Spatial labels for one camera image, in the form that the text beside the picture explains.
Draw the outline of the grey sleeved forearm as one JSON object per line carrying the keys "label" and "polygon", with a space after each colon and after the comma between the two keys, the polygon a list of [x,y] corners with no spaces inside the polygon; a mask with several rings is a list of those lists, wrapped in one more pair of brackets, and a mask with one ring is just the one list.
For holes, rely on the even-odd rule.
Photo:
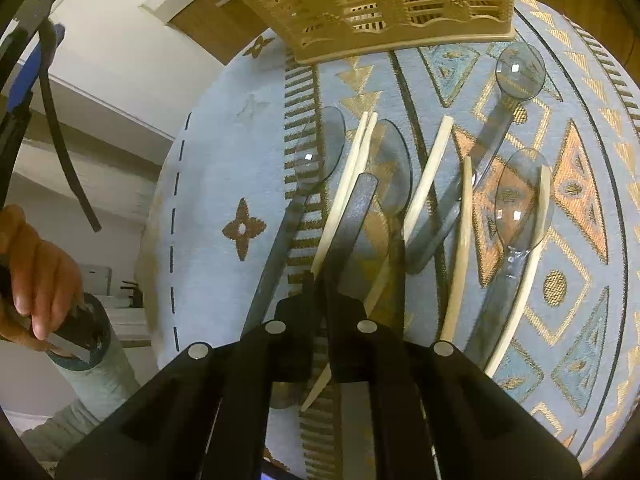
{"label": "grey sleeved forearm", "polygon": [[74,390],[76,399],[44,424],[21,435],[26,448],[45,467],[62,460],[140,388],[104,307],[90,294],[85,296],[85,304],[96,315],[102,335],[102,342],[91,353],[91,360],[84,362],[52,351],[47,353]]}

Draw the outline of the person's left hand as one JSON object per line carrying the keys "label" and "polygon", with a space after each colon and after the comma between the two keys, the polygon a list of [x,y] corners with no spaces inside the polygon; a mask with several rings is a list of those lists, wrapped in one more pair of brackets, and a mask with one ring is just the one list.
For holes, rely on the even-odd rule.
{"label": "person's left hand", "polygon": [[1,255],[8,262],[13,295],[12,304],[1,305],[1,336],[35,351],[67,356],[47,336],[84,303],[77,263],[41,238],[17,205],[1,211]]}

